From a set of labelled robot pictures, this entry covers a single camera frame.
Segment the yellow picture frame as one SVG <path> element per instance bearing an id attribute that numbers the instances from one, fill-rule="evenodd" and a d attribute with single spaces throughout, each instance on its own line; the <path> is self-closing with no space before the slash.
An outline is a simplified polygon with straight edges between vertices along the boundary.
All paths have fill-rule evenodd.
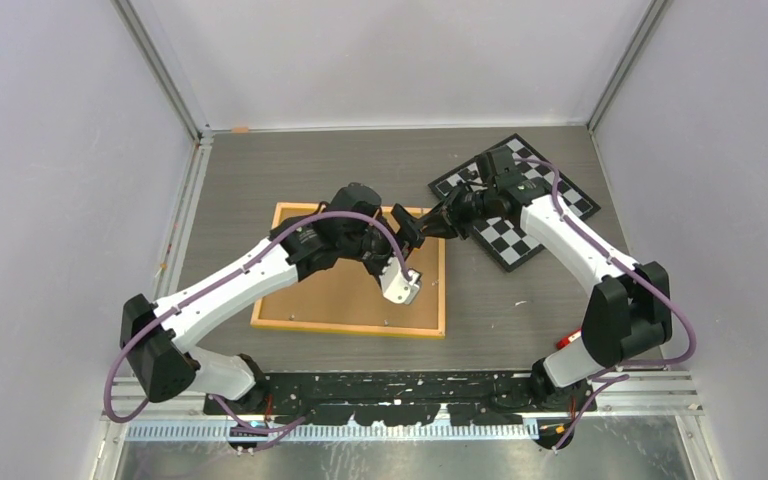
<path id="1" fill-rule="evenodd" d="M 362 264 L 339 260 L 329 270 L 255 302 L 255 328 L 329 334 L 443 339 L 446 335 L 446 243 L 431 238 L 407 259 L 421 273 L 409 305 L 386 300 Z"/>

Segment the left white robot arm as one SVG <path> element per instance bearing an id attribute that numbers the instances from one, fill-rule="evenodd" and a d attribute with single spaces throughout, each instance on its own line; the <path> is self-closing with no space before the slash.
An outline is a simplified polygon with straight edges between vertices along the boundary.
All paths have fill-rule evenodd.
<path id="1" fill-rule="evenodd" d="M 409 246 L 398 239 L 370 188 L 350 184 L 309 215 L 291 217 L 249 252 L 177 293 L 123 307 L 122 351 L 147 400 L 161 403 L 192 390 L 228 399 L 240 412 L 258 412 L 267 398 L 260 368 L 248 356 L 222 355 L 199 342 L 261 298 L 328 270 L 342 260 L 365 266 L 382 296 L 409 304 L 419 272 L 409 268 Z"/>

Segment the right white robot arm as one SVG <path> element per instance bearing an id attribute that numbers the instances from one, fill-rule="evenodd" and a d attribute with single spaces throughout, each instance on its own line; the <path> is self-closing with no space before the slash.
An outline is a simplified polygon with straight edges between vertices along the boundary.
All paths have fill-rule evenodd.
<path id="1" fill-rule="evenodd" d="M 560 195 L 561 175 L 529 177 L 523 160 L 504 147 L 475 158 L 479 189 L 456 184 L 428 213 L 414 217 L 396 205 L 399 240 L 409 253 L 430 237 L 468 237 L 479 220 L 517 224 L 552 253 L 578 280 L 589 300 L 579 338 L 537 361 L 531 397 L 556 410 L 571 386 L 615 367 L 671 339 L 669 279 L 656 262 L 640 264 L 612 247 L 580 220 Z"/>

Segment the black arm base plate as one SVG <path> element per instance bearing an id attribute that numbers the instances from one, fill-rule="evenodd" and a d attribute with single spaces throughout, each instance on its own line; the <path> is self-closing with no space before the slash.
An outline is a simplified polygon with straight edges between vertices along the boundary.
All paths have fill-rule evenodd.
<path id="1" fill-rule="evenodd" d="M 582 410 L 590 391 L 580 381 L 554 390 L 541 387 L 529 372 L 283 372 L 268 373 L 240 400 L 207 398 L 208 415 L 232 411 L 286 424 L 388 427 L 428 425 L 447 417 L 455 426 L 512 425 L 527 413 L 569 419 Z"/>

